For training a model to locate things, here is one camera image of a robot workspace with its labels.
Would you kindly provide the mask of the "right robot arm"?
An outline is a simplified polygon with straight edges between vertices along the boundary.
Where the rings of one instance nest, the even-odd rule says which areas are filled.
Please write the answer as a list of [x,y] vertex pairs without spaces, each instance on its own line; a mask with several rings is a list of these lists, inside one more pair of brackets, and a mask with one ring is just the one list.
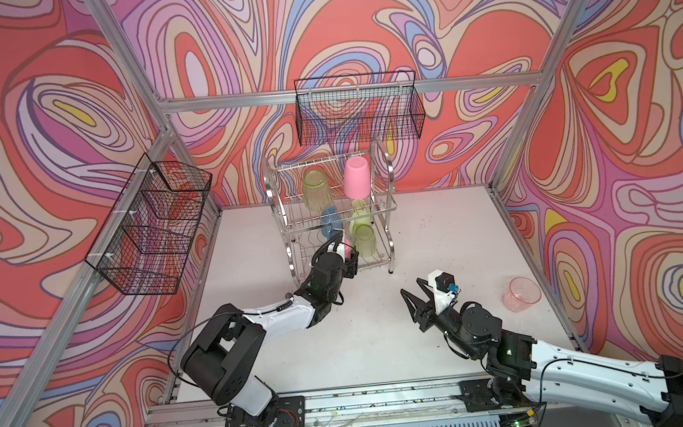
[[400,296],[421,332],[440,332],[452,353],[481,364],[490,406],[572,405],[652,427],[683,427],[683,359],[627,361],[563,348],[509,331],[476,301],[458,303],[450,273],[416,281],[422,297]]

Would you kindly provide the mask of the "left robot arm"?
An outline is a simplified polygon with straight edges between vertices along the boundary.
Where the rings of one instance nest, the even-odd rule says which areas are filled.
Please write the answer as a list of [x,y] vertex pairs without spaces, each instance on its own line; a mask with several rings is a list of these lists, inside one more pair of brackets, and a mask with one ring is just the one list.
[[322,246],[308,276],[282,302],[256,312],[220,307],[184,351],[183,373],[217,406],[230,405],[257,419],[274,415],[276,393],[252,374],[261,348],[318,325],[344,304],[341,285],[356,276],[358,260],[359,253],[345,243]]

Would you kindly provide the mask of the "light green ceramic mug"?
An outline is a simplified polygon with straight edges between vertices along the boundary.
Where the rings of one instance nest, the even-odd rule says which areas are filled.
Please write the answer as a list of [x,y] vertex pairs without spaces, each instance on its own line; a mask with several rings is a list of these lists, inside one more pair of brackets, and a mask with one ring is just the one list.
[[362,225],[371,224],[370,203],[367,199],[356,199],[352,201],[352,211],[350,217],[350,230],[355,233],[357,228]]

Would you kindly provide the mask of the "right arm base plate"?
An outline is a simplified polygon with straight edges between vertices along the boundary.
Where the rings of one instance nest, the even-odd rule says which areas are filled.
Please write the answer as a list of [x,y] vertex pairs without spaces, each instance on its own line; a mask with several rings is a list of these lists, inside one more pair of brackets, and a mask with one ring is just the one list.
[[461,400],[468,412],[539,407],[540,403],[526,397],[526,388],[514,379],[480,378],[458,383]]

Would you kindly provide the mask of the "pink plastic cup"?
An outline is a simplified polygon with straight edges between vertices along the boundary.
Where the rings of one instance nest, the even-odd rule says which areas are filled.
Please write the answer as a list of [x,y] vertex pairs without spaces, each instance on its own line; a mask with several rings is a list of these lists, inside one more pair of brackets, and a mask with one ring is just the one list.
[[346,237],[343,238],[344,258],[348,261],[353,255],[353,247]]
[[343,189],[352,200],[364,200],[371,193],[370,163],[365,156],[352,156],[345,161]]

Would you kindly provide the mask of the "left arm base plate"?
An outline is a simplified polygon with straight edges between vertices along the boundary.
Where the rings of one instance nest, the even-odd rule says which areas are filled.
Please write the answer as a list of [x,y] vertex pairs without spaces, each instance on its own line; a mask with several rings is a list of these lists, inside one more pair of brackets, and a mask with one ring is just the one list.
[[238,406],[223,411],[225,427],[303,427],[306,399],[302,395],[274,397],[259,415],[253,416]]

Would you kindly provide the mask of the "green transparent cup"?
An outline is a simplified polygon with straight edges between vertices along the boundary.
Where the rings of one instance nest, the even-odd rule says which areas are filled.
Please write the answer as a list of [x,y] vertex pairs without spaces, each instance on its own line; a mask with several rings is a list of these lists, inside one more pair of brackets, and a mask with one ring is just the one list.
[[353,228],[355,249],[364,258],[373,257],[377,253],[377,236],[375,228],[369,223],[357,223]]
[[323,212],[334,204],[328,176],[324,171],[312,169],[304,174],[303,198],[310,212]]

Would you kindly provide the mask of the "clear pink glass cup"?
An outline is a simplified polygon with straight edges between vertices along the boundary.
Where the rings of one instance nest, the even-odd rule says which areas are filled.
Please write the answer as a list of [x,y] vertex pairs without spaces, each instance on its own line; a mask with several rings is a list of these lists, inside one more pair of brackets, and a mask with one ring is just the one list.
[[527,277],[514,277],[507,284],[503,295],[503,304],[511,312],[523,312],[538,304],[543,298],[541,288],[534,280]]

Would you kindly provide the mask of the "blue ceramic mug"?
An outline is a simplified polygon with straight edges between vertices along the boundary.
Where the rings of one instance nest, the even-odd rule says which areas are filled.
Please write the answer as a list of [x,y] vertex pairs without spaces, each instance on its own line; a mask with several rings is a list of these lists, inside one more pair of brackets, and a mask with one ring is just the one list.
[[334,205],[326,208],[321,216],[321,233],[328,240],[337,232],[342,232],[344,227],[342,226],[342,221]]

